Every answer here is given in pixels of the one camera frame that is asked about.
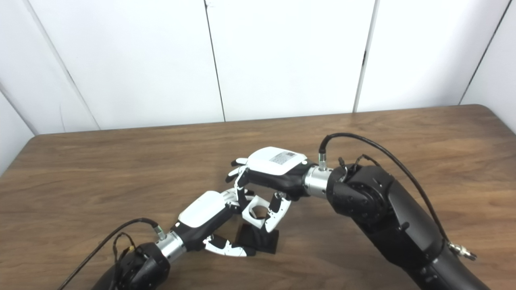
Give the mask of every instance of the white wall panel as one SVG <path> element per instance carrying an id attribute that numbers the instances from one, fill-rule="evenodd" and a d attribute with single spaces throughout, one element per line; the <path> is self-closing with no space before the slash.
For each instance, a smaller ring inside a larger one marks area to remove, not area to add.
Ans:
<path id="1" fill-rule="evenodd" d="M 0 93 L 0 175 L 34 134 Z"/>
<path id="2" fill-rule="evenodd" d="M 212 0 L 226 120 L 350 112 L 373 0 Z"/>
<path id="3" fill-rule="evenodd" d="M 507 3 L 381 1 L 358 111 L 457 105 Z"/>
<path id="4" fill-rule="evenodd" d="M 507 13 L 461 104 L 490 108 L 516 133 L 516 4 Z"/>
<path id="5" fill-rule="evenodd" d="M 223 121 L 202 0 L 30 2 L 101 129 Z"/>
<path id="6" fill-rule="evenodd" d="M 39 134 L 97 130 L 25 1 L 0 1 L 0 91 Z"/>

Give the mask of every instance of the robotic arm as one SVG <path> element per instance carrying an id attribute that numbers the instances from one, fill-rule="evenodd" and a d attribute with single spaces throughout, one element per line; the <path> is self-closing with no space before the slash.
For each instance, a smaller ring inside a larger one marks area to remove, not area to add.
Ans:
<path id="1" fill-rule="evenodd" d="M 247 159 L 232 162 L 233 166 L 241 166 L 229 173 L 227 181 L 237 177 L 238 188 L 247 183 L 258 184 L 278 190 L 293 201 L 306 196 L 327 199 L 336 213 L 350 217 L 381 254 L 401 267 L 423 290 L 489 290 L 458 259 L 464 256 L 474 260 L 476 256 L 448 241 L 437 216 L 432 220 L 374 160 L 375 165 L 359 165 L 362 157 L 372 158 L 362 155 L 350 165 L 339 158 L 339 167 L 326 167 L 325 147 L 333 137 L 352 137 L 377 145 L 354 134 L 339 134 L 325 138 L 319 150 L 319 164 L 300 153 L 267 147 Z M 413 179 L 390 152 L 379 145 L 377 148 Z"/>
<path id="2" fill-rule="evenodd" d="M 128 251 L 92 289 L 154 290 L 167 279 L 171 264 L 190 251 L 206 249 L 226 256 L 254 256 L 254 249 L 231 244 L 213 233 L 241 211 L 235 197 L 233 188 L 222 193 L 205 192 L 179 214 L 169 233 L 162 234 L 155 243 L 141 244 Z"/>

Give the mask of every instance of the label sticker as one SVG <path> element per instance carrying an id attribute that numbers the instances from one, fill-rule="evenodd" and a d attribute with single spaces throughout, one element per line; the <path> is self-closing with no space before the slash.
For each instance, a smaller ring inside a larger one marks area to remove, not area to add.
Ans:
<path id="1" fill-rule="evenodd" d="M 290 159 L 292 159 L 296 155 L 297 154 L 294 153 L 294 152 L 283 151 L 280 154 L 278 154 L 278 155 L 274 156 L 273 158 L 271 158 L 269 161 L 272 161 L 272 162 L 277 163 L 279 165 L 283 165 L 283 164 L 285 164 L 285 162 L 289 161 Z"/>

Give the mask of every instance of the wooden table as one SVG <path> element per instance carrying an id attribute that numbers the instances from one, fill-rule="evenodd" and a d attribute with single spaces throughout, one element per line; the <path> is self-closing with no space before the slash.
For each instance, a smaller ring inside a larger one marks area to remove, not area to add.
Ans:
<path id="1" fill-rule="evenodd" d="M 463 260 L 467 267 L 493 290 L 514 289 L 516 136 L 478 105 L 39 135 L 0 178 L 0 289 L 55 289 L 121 223 L 143 216 L 168 228 L 200 194 L 229 188 L 231 160 L 266 146 L 316 160 L 322 138 L 335 132 L 364 135 L 397 155 L 451 240 L 478 254 L 477 262 Z M 423 204 L 401 171 L 366 144 L 331 141 L 329 165 L 361 153 Z M 240 223 L 235 216 L 218 233 L 233 240 Z M 276 255 L 188 253 L 160 289 L 417 289 L 323 199 L 293 203 L 278 228 Z M 148 225 L 127 232 L 137 244 L 155 240 Z M 89 289 L 112 263 L 109 244 L 68 289 Z"/>

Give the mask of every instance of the metal connector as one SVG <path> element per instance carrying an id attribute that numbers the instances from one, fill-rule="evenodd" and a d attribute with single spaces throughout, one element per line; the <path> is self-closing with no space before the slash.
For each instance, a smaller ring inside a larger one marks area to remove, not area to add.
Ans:
<path id="1" fill-rule="evenodd" d="M 450 248 L 450 250 L 453 253 L 455 253 L 459 257 L 464 257 L 464 258 L 470 259 L 471 261 L 474 261 L 477 259 L 477 255 L 468 251 L 466 249 L 466 247 L 464 247 L 464 246 L 448 243 L 448 247 Z"/>
<path id="2" fill-rule="evenodd" d="M 158 235 L 159 240 L 164 240 L 167 237 L 167 235 L 163 232 L 160 226 L 155 227 L 154 231 Z"/>
<path id="3" fill-rule="evenodd" d="M 326 153 L 319 153 L 319 171 L 326 171 L 328 167 L 326 166 Z"/>

